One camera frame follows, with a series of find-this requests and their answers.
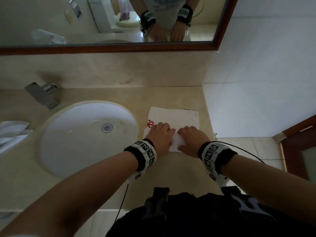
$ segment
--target door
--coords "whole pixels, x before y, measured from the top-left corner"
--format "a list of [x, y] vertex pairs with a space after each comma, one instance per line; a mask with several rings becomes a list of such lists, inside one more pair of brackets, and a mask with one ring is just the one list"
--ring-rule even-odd
[[285, 130], [281, 140], [287, 171], [316, 183], [316, 115]]

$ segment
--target person's left hand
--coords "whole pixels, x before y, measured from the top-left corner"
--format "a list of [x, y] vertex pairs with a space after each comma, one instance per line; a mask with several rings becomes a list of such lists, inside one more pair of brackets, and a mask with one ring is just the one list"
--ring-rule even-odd
[[170, 129], [168, 123], [159, 122], [158, 125], [151, 127], [146, 139], [150, 139], [154, 144], [158, 158], [168, 153], [172, 144], [171, 138], [175, 132], [176, 129]]
[[181, 21], [176, 21], [174, 24], [171, 34], [170, 34], [170, 41], [171, 42], [181, 42], [185, 37], [186, 32], [186, 24]]

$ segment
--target marble countertop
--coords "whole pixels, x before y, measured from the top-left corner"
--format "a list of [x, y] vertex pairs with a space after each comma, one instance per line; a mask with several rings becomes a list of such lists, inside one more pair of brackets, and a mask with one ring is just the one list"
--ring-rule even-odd
[[[77, 102], [105, 100], [124, 106], [136, 118], [139, 139], [142, 139], [147, 125], [150, 107], [191, 108], [199, 112], [200, 129], [214, 140], [202, 87], [59, 89], [52, 95], [61, 104], [48, 110], [25, 90], [0, 91], [0, 121], [27, 121], [30, 122], [29, 128], [34, 130], [24, 141], [0, 155], [0, 211], [23, 210], [62, 180], [46, 172], [35, 160], [34, 153], [38, 149], [38, 139], [45, 121], [54, 113]], [[222, 194], [219, 186], [205, 173], [199, 159], [169, 152], [146, 171], [145, 178], [129, 185], [123, 208], [129, 210], [143, 205], [152, 196], [154, 187], [166, 186], [172, 195], [181, 192], [192, 193], [197, 197], [209, 192]], [[118, 209], [125, 189], [126, 183], [101, 209]]]

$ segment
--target faucet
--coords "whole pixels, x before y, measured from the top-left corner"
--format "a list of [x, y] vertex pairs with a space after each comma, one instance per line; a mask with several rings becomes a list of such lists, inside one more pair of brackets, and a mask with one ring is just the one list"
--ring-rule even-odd
[[49, 95], [51, 92], [57, 89], [56, 84], [53, 82], [43, 85], [42, 87], [39, 86], [36, 82], [33, 82], [24, 87], [24, 89], [31, 96], [33, 96], [34, 99], [37, 100], [37, 102], [46, 106], [50, 110], [59, 105], [59, 102], [56, 101], [51, 95]]

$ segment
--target mirror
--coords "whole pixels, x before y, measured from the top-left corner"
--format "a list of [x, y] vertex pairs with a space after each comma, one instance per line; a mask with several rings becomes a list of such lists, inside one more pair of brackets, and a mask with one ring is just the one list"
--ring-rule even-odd
[[[0, 0], [0, 47], [211, 42], [227, 0]], [[189, 25], [178, 20], [192, 7]], [[156, 22], [147, 30], [143, 10]]]

